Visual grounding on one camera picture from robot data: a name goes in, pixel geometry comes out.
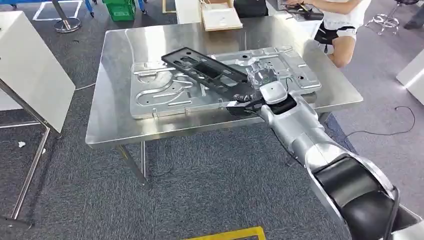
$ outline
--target cardboard box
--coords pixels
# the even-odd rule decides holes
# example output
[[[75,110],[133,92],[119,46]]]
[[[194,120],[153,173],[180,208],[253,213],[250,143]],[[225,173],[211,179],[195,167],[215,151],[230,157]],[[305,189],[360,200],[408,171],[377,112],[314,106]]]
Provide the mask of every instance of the cardboard box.
[[[234,9],[234,0],[205,0],[205,2],[210,4],[200,4],[200,12],[206,32],[243,28]]]

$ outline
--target desk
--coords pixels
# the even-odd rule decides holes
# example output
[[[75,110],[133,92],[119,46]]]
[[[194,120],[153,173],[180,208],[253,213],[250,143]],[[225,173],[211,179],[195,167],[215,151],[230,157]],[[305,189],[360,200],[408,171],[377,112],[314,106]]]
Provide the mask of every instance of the desk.
[[[326,115],[360,103],[363,98],[354,86],[306,33],[297,31],[291,20],[295,21],[282,15],[246,18],[242,19],[243,29],[218,32],[205,32],[200,23],[106,32],[85,142],[92,148],[117,146],[131,170],[147,185],[144,141],[262,122],[259,117],[230,115],[226,109],[133,119],[130,114],[133,58],[136,62],[160,61],[162,55],[184,46],[204,54],[218,54],[291,45],[322,83],[313,104],[318,113]],[[124,147],[140,142],[143,171]]]

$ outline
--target stool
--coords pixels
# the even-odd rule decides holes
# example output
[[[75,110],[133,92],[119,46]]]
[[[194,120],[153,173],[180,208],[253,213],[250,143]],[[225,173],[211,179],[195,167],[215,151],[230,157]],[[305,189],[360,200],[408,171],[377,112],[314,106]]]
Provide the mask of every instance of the stool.
[[[393,17],[393,14],[395,14],[399,6],[416,4],[418,3],[418,1],[419,0],[396,0],[396,6],[391,10],[388,15],[383,13],[374,15],[372,19],[367,24],[365,24],[365,27],[368,27],[370,23],[376,23],[381,25],[381,31],[377,33],[379,36],[383,34],[383,31],[386,28],[396,28],[396,31],[393,32],[393,35],[397,35],[399,31],[399,20]]]

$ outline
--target metal frame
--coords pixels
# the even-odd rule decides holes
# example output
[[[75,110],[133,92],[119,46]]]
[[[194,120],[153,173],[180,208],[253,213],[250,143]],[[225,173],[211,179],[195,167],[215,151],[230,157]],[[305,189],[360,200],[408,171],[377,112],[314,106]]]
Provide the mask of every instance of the metal frame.
[[[141,148],[141,153],[140,153],[141,170],[137,166],[137,163],[134,161],[134,158],[131,155],[130,151],[128,151],[128,149],[124,145],[116,146],[116,149],[118,150],[119,154],[121,155],[122,160],[131,169],[132,173],[137,177],[137,179],[140,181],[141,185],[149,191],[149,190],[152,189],[152,186],[147,181],[147,174],[146,174],[147,173],[147,168],[146,168],[146,142],[142,141],[140,148]]]
[[[43,154],[43,149],[44,149],[44,146],[46,145],[49,134],[53,132],[57,136],[57,138],[60,138],[61,135],[43,117],[41,117],[28,103],[26,103],[15,91],[13,91],[1,78],[0,78],[0,89],[2,89],[7,95],[9,95],[9,97],[15,100],[25,111],[27,111],[31,116],[33,116],[36,119],[36,121],[25,121],[25,122],[14,122],[10,124],[2,124],[0,125],[0,129],[27,127],[27,126],[35,126],[35,125],[43,125],[45,127],[45,131],[38,145],[38,149],[35,152],[34,159],[26,175],[25,181],[23,182],[22,189],[20,190],[19,196],[16,200],[16,204],[14,205],[12,214],[10,215],[10,217],[0,215],[0,224],[7,225],[9,227],[29,229],[32,227],[32,223],[18,220],[19,213],[22,210],[22,205],[24,204],[25,197],[27,196],[28,189],[30,188],[30,184],[33,180],[34,173],[37,169],[41,155]]]
[[[78,18],[66,17],[64,10],[61,8],[61,5],[59,4],[58,0],[52,0],[51,3],[53,3],[54,8],[56,9],[57,13],[62,19],[56,22],[53,26],[56,32],[71,33],[81,28],[81,21]]]
[[[386,28],[396,28],[396,31],[393,32],[393,35],[397,35],[399,31],[399,20],[396,17],[393,17],[396,10],[401,6],[402,3],[397,3],[396,6],[387,14],[379,13],[372,17],[372,19],[365,24],[365,27],[368,27],[370,23],[376,23],[381,26],[381,30],[377,32],[379,36],[383,35],[383,31]]]

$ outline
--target white shirt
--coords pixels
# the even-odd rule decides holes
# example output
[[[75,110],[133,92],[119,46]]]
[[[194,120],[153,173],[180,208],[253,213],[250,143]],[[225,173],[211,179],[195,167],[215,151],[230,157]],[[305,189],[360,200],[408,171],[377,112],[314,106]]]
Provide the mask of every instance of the white shirt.
[[[334,3],[345,3],[347,0],[327,0]],[[336,30],[345,26],[352,26],[358,29],[364,24],[365,11],[371,0],[361,0],[356,7],[348,14],[340,14],[328,11],[324,13],[324,26],[328,30]]]

